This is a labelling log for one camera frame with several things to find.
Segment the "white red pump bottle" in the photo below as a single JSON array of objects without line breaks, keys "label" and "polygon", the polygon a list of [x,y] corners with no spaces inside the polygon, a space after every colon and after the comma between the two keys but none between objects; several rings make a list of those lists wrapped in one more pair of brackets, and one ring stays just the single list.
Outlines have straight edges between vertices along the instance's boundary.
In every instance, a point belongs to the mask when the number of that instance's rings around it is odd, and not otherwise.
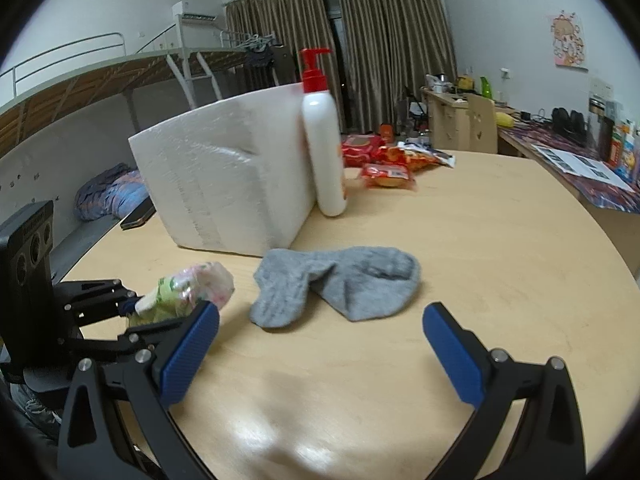
[{"label": "white red pump bottle", "polygon": [[326,217],[334,218],[346,210],[347,197],[337,108],[328,77],[318,64],[318,57],[330,52],[329,48],[306,48],[300,56],[304,62],[303,122],[318,207]]}]

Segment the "red snack bag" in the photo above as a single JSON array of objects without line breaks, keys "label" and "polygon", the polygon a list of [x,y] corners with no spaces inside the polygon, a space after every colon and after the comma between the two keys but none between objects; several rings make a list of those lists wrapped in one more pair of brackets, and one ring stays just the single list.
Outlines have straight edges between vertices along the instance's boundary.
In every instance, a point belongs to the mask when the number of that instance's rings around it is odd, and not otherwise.
[{"label": "red snack bag", "polygon": [[342,142],[342,156],[346,167],[361,168],[367,164],[402,164],[404,154],[394,146],[387,146],[376,134],[350,134]]}]

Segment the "grey sock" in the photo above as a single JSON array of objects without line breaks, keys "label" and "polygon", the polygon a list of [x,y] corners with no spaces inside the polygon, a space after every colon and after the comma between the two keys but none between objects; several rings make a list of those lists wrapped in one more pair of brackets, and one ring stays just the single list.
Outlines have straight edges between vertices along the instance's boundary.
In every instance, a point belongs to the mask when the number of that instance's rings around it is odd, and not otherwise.
[{"label": "grey sock", "polygon": [[271,249],[254,273],[259,295],[250,322],[285,328],[303,315],[310,292],[350,322],[389,318],[411,301],[420,279],[418,259],[393,247]]}]

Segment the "white styrofoam box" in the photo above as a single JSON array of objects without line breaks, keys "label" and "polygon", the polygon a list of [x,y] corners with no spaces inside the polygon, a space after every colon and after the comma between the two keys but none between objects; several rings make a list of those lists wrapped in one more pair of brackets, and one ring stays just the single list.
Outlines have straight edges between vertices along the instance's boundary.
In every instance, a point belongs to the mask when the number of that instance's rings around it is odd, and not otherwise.
[{"label": "white styrofoam box", "polygon": [[291,246],[316,202],[303,97],[300,84],[248,92],[130,136],[178,246],[249,256]]}]

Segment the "dark thermos bottle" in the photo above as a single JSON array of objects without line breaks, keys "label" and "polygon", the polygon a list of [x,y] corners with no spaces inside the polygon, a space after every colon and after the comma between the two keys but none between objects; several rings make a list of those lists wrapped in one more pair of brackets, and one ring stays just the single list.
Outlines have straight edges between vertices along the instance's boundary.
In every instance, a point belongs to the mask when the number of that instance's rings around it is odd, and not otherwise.
[{"label": "dark thermos bottle", "polygon": [[594,93],[589,96],[587,136],[588,146],[595,152],[600,148],[601,122],[605,114],[605,102]]}]

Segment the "hanging dark clothes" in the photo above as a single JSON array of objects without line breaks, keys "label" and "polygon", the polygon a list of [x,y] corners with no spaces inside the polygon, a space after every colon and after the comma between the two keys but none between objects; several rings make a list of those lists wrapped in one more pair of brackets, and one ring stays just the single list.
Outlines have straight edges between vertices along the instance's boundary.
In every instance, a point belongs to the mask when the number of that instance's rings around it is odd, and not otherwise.
[{"label": "hanging dark clothes", "polygon": [[250,91],[296,84],[298,81],[295,56],[273,36],[251,36],[244,48],[243,70]]}]

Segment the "anime girl poster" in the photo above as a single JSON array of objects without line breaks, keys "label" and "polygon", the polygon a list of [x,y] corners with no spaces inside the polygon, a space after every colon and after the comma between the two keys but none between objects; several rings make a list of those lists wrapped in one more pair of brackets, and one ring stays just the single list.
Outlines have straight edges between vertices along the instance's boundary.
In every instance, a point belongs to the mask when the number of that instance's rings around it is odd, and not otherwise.
[{"label": "anime girl poster", "polygon": [[564,11],[550,16],[554,64],[586,70],[586,46],[582,21],[575,13]]}]

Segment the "brown curtain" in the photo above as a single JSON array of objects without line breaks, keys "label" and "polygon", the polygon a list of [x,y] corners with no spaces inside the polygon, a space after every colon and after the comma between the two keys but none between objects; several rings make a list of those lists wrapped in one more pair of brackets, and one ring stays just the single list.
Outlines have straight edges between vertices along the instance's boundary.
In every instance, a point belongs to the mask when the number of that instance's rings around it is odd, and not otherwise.
[{"label": "brown curtain", "polygon": [[253,41],[248,58],[257,72],[250,78],[254,88],[299,82],[305,68],[302,51],[329,48],[318,56],[318,67],[328,78],[341,132],[348,130],[344,55],[329,0],[233,0],[226,4],[226,18],[233,40]]},{"label": "brown curtain", "polygon": [[338,1],[359,129],[392,124],[405,90],[418,92],[427,75],[457,75],[442,0]]}]

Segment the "black headphones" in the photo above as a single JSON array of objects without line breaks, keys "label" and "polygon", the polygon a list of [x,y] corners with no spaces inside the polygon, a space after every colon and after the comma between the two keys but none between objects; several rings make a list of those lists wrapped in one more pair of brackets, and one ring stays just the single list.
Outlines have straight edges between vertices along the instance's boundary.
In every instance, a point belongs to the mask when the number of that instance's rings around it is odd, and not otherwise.
[{"label": "black headphones", "polygon": [[556,134],[581,148],[587,146],[587,130],[582,113],[576,110],[568,112],[564,107],[555,107],[552,110],[551,122]]}]

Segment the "red snack packet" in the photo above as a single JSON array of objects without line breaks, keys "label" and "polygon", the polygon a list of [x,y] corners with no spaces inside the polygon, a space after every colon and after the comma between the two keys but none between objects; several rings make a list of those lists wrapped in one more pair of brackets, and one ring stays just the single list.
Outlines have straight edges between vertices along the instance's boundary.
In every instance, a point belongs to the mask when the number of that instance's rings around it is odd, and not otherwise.
[{"label": "red snack packet", "polygon": [[403,188],[413,190],[414,177],[411,171],[401,165],[367,164],[358,176],[368,188]]}]

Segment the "patterned desk mat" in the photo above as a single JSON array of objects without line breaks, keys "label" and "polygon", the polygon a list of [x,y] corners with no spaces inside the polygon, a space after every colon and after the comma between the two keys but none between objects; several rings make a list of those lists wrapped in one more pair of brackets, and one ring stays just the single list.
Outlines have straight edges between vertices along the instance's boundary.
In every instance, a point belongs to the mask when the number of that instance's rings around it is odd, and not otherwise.
[{"label": "patterned desk mat", "polygon": [[639,213],[639,191],[586,148],[540,125],[524,122],[517,122],[513,128],[499,128],[498,135],[525,156],[542,162],[590,205],[626,214]]}]

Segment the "right brown curtain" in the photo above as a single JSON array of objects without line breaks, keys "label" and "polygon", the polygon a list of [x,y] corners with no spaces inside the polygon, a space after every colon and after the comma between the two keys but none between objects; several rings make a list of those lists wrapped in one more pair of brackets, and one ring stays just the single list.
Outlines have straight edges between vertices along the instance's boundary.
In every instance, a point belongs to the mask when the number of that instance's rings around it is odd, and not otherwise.
[{"label": "right brown curtain", "polygon": [[457,75],[442,0],[338,1],[359,129],[392,124],[405,90],[418,92],[427,75]]}]

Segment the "white air conditioner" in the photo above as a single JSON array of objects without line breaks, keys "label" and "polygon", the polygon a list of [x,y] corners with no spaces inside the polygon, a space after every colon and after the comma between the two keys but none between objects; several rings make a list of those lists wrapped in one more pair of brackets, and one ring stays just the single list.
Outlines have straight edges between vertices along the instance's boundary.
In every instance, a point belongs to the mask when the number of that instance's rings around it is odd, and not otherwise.
[{"label": "white air conditioner", "polygon": [[176,2],[171,7],[171,13],[175,18],[181,18],[183,21],[215,23],[219,18],[219,13],[201,10],[198,6],[194,8],[186,0]]}]

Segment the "light wood desk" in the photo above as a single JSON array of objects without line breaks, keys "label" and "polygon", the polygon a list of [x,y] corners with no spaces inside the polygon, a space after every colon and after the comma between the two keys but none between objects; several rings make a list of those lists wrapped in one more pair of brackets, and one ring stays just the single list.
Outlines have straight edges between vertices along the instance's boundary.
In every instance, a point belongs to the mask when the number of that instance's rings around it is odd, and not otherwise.
[{"label": "light wood desk", "polygon": [[[470,120],[468,114],[468,94],[455,96],[450,93],[437,93],[423,90],[428,108],[431,141],[434,148],[443,151],[466,151],[470,148]],[[498,113],[514,116],[518,111],[510,106],[499,106]]]}]

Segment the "black smartphone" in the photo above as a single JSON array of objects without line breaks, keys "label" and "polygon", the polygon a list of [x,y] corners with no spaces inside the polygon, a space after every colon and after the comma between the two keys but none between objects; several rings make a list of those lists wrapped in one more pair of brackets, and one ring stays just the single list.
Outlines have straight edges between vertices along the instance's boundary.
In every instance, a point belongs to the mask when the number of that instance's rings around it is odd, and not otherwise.
[{"label": "black smartphone", "polygon": [[119,226],[124,231],[140,228],[140,226],[144,226],[155,213],[156,209],[154,204],[151,197],[148,196],[145,200],[142,200],[142,202],[134,208],[126,218],[122,219]]}]

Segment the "printed paper sheet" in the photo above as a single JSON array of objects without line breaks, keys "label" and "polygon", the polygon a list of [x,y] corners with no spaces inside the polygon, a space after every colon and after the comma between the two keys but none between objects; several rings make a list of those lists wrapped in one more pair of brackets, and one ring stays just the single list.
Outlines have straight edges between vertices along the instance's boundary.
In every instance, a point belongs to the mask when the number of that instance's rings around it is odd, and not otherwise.
[{"label": "printed paper sheet", "polygon": [[620,188],[625,192],[634,192],[634,189],[608,168],[604,162],[537,144],[533,145],[533,149],[546,162],[550,162],[555,169],[559,169],[563,174],[612,185],[614,188]]}]

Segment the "left brown curtain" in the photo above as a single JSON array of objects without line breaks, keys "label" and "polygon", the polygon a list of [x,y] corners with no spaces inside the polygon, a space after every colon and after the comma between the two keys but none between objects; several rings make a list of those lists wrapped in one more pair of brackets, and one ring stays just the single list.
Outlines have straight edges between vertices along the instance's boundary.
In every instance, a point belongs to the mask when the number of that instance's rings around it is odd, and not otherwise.
[{"label": "left brown curtain", "polygon": [[248,58],[257,72],[250,78],[254,88],[299,82],[305,68],[302,51],[329,48],[318,56],[318,67],[328,78],[341,132],[348,130],[344,55],[329,0],[233,0],[226,4],[226,18],[233,40],[253,41]]}]

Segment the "blue patterned quilt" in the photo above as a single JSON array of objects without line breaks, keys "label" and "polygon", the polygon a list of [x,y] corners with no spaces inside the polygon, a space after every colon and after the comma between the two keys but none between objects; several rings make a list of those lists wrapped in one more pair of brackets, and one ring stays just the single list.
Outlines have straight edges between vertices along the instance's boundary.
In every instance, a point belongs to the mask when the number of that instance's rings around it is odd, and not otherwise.
[{"label": "blue patterned quilt", "polygon": [[74,213],[80,221],[106,216],[122,220],[148,197],[140,171],[121,162],[90,179],[77,191]]}]

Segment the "floral tissue packet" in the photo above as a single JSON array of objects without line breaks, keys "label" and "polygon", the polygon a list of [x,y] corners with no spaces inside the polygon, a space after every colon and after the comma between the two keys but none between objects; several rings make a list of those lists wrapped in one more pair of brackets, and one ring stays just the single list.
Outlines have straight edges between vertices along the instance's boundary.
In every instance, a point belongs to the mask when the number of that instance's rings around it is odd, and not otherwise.
[{"label": "floral tissue packet", "polygon": [[234,291],[233,276],[221,263],[200,263],[160,278],[150,292],[126,307],[125,316],[134,327],[185,318],[201,301],[220,310]]}]

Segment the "white metal bunk bed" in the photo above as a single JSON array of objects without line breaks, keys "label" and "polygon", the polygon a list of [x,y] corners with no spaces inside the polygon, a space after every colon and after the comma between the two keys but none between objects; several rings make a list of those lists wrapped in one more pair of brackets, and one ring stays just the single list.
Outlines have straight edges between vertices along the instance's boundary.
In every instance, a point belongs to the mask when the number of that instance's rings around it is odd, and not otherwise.
[{"label": "white metal bunk bed", "polygon": [[66,42],[1,74],[1,214],[53,200],[64,221],[76,190],[131,162],[127,139],[149,122],[218,98],[206,91],[246,59],[241,41],[206,15],[177,16],[145,41],[120,32]]}]

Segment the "wooden smiley chair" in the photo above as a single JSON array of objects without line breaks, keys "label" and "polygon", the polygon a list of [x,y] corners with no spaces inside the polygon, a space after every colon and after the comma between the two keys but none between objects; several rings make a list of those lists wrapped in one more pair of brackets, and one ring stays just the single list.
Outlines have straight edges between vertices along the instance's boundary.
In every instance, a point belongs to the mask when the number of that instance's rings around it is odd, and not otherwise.
[{"label": "wooden smiley chair", "polygon": [[491,99],[469,94],[470,148],[472,152],[498,153],[498,130],[495,103]]}]

